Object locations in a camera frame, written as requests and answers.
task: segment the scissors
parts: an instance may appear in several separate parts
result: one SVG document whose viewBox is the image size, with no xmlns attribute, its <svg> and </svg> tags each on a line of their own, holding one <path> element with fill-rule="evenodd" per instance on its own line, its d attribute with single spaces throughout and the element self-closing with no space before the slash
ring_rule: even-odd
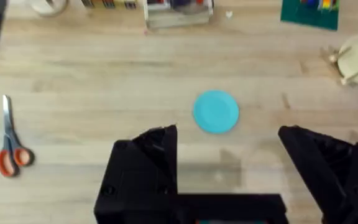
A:
<svg viewBox="0 0 358 224">
<path fill-rule="evenodd" d="M 11 99 L 2 97 L 4 108 L 4 145 L 0 152 L 0 172 L 5 177 L 15 177 L 19 174 L 19 167 L 29 166 L 34 161 L 34 153 L 23 147 L 15 133 L 12 122 Z"/>
</svg>

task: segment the wood grain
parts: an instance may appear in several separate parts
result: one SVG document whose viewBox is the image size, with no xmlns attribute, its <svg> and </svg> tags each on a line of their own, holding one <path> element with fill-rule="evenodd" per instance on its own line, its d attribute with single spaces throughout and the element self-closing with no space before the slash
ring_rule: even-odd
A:
<svg viewBox="0 0 358 224">
<path fill-rule="evenodd" d="M 341 1 L 338 32 L 281 23 L 280 8 L 281 0 L 220 0 L 210 25 L 144 35 L 141 10 L 41 19 L 10 7 L 0 40 L 0 148 L 7 94 L 37 160 L 17 179 L 0 175 L 0 224 L 96 223 L 113 142 L 169 124 L 179 130 L 181 192 L 281 193 L 291 223 L 319 223 L 277 131 L 299 124 L 358 141 L 358 86 L 338 84 L 319 56 L 358 34 L 358 1 Z M 206 134 L 193 121 L 193 102 L 209 89 L 240 106 L 228 134 Z"/>
</svg>

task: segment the wooden table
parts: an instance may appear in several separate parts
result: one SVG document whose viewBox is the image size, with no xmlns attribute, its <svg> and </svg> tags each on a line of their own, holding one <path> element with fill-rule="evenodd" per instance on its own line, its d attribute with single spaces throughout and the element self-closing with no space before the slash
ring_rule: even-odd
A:
<svg viewBox="0 0 358 224">
<path fill-rule="evenodd" d="M 321 47 L 358 34 L 358 1 L 341 1 L 338 32 L 281 23 L 281 0 L 216 6 L 208 26 L 147 35 L 141 10 L 41 19 L 9 9 L 0 148 L 8 94 L 37 161 L 16 179 L 0 174 L 0 223 L 96 223 L 113 142 L 175 123 L 181 192 L 281 193 L 291 223 L 320 222 L 277 131 L 298 124 L 358 141 L 358 87 L 338 84 L 320 57 Z M 230 92 L 241 108 L 228 134 L 206 134 L 193 121 L 193 102 L 209 89 Z"/>
</svg>

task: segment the orange scissor handle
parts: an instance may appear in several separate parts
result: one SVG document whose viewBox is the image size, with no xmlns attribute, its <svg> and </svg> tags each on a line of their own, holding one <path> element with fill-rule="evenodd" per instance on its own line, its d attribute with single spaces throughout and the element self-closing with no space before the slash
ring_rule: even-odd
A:
<svg viewBox="0 0 358 224">
<path fill-rule="evenodd" d="M 28 149 L 17 147 L 13 150 L 13 159 L 19 167 L 29 166 L 34 161 L 34 154 Z"/>
<path fill-rule="evenodd" d="M 19 174 L 19 168 L 7 149 L 0 152 L 0 172 L 5 177 L 14 177 Z"/>
</svg>

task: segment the blue plastic plate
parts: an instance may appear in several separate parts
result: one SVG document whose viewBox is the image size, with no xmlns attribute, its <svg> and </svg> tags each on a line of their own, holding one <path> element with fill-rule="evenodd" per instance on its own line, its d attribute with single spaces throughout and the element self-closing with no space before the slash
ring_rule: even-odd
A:
<svg viewBox="0 0 358 224">
<path fill-rule="evenodd" d="M 236 125 L 239 119 L 239 106 L 225 91 L 210 90 L 197 98 L 193 116 L 204 131 L 221 134 L 230 131 Z"/>
</svg>

